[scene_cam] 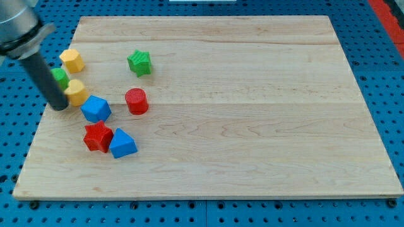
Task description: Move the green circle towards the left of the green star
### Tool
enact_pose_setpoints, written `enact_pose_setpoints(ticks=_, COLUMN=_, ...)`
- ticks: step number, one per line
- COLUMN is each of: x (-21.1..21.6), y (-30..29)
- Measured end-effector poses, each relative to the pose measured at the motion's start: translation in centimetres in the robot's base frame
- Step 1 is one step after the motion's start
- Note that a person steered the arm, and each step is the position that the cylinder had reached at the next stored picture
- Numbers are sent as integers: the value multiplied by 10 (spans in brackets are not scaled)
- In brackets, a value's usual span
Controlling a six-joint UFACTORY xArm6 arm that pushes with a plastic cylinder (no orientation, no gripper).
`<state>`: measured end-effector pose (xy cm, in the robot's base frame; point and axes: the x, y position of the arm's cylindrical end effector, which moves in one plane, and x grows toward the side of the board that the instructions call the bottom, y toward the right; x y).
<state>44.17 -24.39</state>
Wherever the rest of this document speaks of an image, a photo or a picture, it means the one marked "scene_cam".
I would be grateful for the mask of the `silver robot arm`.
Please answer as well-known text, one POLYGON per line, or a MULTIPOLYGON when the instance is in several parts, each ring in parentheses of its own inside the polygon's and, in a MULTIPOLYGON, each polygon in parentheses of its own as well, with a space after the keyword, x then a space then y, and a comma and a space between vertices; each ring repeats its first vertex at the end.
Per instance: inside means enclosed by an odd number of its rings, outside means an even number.
POLYGON ((43 23, 26 1, 1 0, 1 55, 26 59, 55 29, 52 23, 43 23))

